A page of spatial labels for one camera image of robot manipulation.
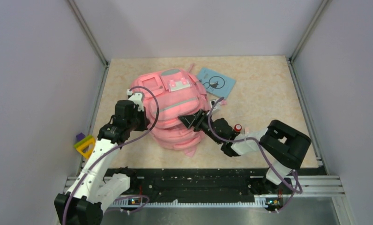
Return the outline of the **yellow triangle ruler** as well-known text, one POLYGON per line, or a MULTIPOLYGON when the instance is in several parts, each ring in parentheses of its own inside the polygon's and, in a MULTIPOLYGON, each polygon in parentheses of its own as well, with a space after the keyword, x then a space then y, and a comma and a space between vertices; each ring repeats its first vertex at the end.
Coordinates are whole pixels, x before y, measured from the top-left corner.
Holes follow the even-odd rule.
POLYGON ((74 149, 85 159, 89 159, 94 150, 95 143, 95 138, 92 135, 88 135, 74 144, 74 149))

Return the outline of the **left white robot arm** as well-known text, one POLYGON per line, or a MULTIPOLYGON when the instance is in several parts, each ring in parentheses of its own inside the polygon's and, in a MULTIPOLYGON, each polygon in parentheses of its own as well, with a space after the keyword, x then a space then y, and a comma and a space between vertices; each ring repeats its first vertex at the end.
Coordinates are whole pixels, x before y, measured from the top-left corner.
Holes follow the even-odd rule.
POLYGON ((104 212, 122 192, 134 193, 137 179, 115 174, 103 186, 101 182, 113 158, 129 140, 133 131, 148 134, 149 121, 142 100, 130 97, 115 105, 110 121, 98 132, 94 149, 71 187, 58 194, 54 206, 62 225, 99 225, 104 212))

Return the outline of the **purple block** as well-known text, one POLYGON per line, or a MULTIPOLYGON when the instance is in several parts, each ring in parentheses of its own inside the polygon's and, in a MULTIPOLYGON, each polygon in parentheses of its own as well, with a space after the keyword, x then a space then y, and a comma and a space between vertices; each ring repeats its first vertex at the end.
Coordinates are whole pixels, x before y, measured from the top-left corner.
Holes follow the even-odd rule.
POLYGON ((83 140, 86 137, 84 133, 79 133, 75 136, 76 142, 83 140))

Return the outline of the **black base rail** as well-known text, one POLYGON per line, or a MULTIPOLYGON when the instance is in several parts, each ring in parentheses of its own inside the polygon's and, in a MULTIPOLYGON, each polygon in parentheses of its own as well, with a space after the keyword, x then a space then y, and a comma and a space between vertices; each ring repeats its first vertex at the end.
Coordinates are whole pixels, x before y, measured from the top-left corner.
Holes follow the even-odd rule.
POLYGON ((291 194, 284 184, 264 179, 265 168, 233 169, 108 169, 105 177, 131 177, 125 195, 146 195, 150 203, 252 203, 255 195, 291 194))

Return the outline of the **pink student backpack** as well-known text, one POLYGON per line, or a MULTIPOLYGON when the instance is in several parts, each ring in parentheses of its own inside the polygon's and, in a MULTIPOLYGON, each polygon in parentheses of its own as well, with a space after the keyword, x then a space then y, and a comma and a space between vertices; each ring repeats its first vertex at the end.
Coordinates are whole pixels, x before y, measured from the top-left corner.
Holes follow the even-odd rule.
POLYGON ((189 71, 173 68, 140 75, 131 88, 144 94, 146 116, 154 125, 152 138, 165 149, 192 157, 205 134, 187 129, 178 117, 212 107, 214 101, 200 80, 189 71))

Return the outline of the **light blue book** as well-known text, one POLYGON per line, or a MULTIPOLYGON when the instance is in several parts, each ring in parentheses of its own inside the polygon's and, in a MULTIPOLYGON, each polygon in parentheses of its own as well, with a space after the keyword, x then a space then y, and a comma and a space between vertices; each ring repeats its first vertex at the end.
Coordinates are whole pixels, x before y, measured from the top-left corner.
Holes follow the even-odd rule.
POLYGON ((218 98, 227 99, 236 84, 234 78, 225 76, 219 72, 203 67, 197 74, 200 83, 206 91, 218 98))

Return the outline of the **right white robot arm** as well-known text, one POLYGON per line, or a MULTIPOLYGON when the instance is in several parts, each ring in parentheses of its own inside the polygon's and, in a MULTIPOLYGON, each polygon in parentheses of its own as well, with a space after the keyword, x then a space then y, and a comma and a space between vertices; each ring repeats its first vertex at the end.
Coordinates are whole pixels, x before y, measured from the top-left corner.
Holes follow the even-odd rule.
POLYGON ((231 127, 224 118, 212 120, 204 110, 178 119, 187 129, 202 131, 229 157, 260 152, 269 166, 262 181, 268 193, 275 193, 282 183, 286 184, 289 174, 296 175, 312 143, 310 137, 279 120, 272 120, 259 132, 242 134, 240 124, 231 127))

